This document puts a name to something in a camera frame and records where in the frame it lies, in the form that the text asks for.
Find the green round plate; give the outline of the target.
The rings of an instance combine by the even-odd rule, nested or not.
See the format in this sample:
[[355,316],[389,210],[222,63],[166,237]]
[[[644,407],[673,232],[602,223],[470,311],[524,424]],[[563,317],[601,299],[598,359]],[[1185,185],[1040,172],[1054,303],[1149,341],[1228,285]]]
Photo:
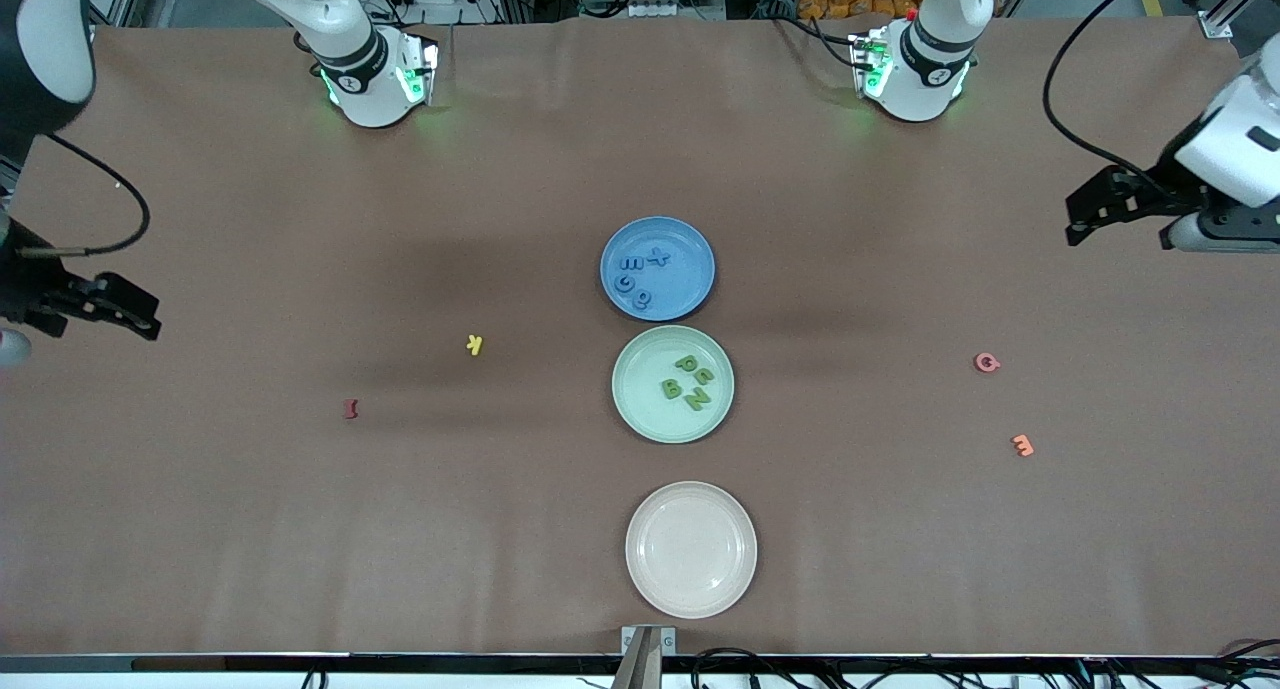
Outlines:
[[[709,368],[716,379],[699,385],[692,373],[675,361],[695,355],[699,368]],[[667,400],[660,382],[675,379],[684,388]],[[684,394],[701,387],[712,402],[692,411]],[[728,416],[735,397],[733,366],[726,350],[704,332],[684,325],[662,325],[641,332],[620,352],[611,378],[611,391],[620,416],[640,437],[663,444],[686,444],[710,435]]]

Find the pink round plate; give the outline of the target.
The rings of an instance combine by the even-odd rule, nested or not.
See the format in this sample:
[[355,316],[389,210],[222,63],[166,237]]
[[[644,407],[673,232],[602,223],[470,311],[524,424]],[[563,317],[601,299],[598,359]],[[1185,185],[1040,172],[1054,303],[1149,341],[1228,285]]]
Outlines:
[[755,578],[759,542],[750,514],[727,490],[676,482],[650,493],[630,519],[628,575],[653,608],[681,620],[718,616]]

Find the blue round plate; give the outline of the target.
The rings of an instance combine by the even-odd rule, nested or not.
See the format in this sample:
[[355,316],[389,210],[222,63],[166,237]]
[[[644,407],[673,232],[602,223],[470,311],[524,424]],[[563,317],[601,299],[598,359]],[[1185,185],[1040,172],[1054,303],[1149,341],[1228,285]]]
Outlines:
[[[625,256],[644,257],[652,247],[671,255],[664,268],[646,263],[643,272],[620,270]],[[620,274],[635,279],[635,289],[620,295],[613,282]],[[710,242],[691,224],[669,216],[640,218],[621,227],[605,242],[599,263],[602,288],[609,301],[623,314],[646,323],[667,323],[692,314],[710,295],[716,284],[716,256]],[[652,293],[645,312],[635,312],[631,297],[636,291]]]

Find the metal table edge bracket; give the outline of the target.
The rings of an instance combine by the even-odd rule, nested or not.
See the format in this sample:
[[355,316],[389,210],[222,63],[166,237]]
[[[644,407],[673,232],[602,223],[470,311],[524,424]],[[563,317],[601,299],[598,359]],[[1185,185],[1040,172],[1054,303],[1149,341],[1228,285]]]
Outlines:
[[625,626],[623,657],[611,689],[662,689],[663,660],[676,654],[675,626]]

